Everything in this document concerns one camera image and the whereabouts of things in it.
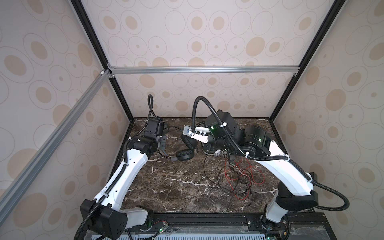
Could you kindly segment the black blue headphones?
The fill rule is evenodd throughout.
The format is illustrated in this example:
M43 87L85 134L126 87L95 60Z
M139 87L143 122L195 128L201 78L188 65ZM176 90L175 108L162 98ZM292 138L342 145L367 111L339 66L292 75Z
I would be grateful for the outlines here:
M181 135L181 140L186 145L186 149L176 152L174 157L171 157L172 161L186 162L194 158L195 150L198 149L198 142L192 139L190 136Z

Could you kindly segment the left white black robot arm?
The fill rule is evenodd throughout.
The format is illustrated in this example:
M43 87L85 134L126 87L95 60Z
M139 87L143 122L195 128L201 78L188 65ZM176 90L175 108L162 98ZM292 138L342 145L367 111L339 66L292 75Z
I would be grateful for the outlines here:
M153 111L154 98L148 95L149 113L143 128L123 145L123 160L106 186L93 200L84 200L80 210L83 221L75 233L82 240L87 231L100 235L100 239L118 239L128 227L127 213L120 211L125 195L150 157L161 145L165 123Z

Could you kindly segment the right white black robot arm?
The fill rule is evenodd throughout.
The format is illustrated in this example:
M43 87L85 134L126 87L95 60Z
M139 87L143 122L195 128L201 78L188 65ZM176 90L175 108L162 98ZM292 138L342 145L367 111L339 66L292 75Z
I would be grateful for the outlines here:
M279 180L278 190L267 204L262 222L277 224L288 212L316 208L330 212L345 211L350 201L342 193L317 181L315 173L304 171L278 144L258 126L241 130L230 113L216 111L210 101L199 96L192 111L192 126L185 134L209 146L208 153L217 150L253 160L274 174ZM321 188L343 200L340 207L319 205L314 187Z

